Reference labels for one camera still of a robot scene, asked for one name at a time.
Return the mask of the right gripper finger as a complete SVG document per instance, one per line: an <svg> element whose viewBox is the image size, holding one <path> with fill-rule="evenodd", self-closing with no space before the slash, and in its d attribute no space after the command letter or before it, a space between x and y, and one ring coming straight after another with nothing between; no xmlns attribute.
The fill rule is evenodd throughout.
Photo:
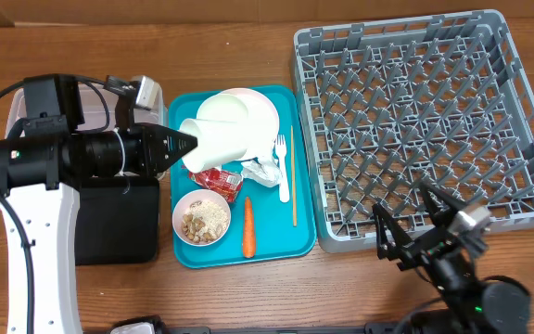
<svg viewBox="0 0 534 334"><path fill-rule="evenodd" d="M413 242L412 238L380 203L373 206L373 218L378 258L406 260L409 253L404 247Z"/></svg>
<svg viewBox="0 0 534 334"><path fill-rule="evenodd" d="M419 191L429 218L436 227L448 227L456 214L464 208L464 202L428 183L421 183Z"/></svg>

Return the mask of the white plastic cup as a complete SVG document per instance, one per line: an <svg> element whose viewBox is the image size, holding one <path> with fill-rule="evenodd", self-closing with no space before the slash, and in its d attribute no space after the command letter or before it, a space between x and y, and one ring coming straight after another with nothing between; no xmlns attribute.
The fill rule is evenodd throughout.
<svg viewBox="0 0 534 334"><path fill-rule="evenodd" d="M179 131L193 136L197 147L182 157L184 167L199 173L231 161L241 160L262 142L247 122L185 119Z"/></svg>

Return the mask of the red snack wrapper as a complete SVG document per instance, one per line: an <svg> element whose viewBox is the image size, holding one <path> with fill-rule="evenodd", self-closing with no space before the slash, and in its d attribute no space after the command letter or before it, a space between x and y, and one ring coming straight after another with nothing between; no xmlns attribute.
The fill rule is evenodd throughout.
<svg viewBox="0 0 534 334"><path fill-rule="evenodd" d="M243 176L239 173L211 168L199 173L188 173L188 177L197 185L221 195L228 203L234 203L243 185Z"/></svg>

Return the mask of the white napkin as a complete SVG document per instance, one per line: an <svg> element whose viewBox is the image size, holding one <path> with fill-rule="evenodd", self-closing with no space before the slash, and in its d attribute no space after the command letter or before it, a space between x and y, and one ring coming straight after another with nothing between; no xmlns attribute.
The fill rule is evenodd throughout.
<svg viewBox="0 0 534 334"><path fill-rule="evenodd" d="M276 158L268 158L266 156L259 157L256 161L242 161L241 175L245 179L250 179L261 186L274 187L280 184L282 180L282 173L277 166Z"/></svg>

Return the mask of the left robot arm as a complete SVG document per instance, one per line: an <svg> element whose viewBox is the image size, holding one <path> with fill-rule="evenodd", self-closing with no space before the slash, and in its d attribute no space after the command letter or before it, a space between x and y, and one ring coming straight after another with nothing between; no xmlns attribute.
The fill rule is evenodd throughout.
<svg viewBox="0 0 534 334"><path fill-rule="evenodd" d="M26 114L0 140L0 210L6 226L11 333L79 333L75 230L81 188L134 190L197 146L192 135L138 122L159 85L45 74L16 83Z"/></svg>

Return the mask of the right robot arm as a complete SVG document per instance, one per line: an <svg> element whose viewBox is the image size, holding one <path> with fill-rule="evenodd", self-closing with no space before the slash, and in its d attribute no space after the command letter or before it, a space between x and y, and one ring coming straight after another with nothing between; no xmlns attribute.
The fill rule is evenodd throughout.
<svg viewBox="0 0 534 334"><path fill-rule="evenodd" d="M433 227L410 237L382 204L372 207L380 259L396 260L401 271L422 268L439 296L394 325L394 333L527 333L531 293L509 276L480 279L476 258L487 249L491 213L430 184L419 192Z"/></svg>

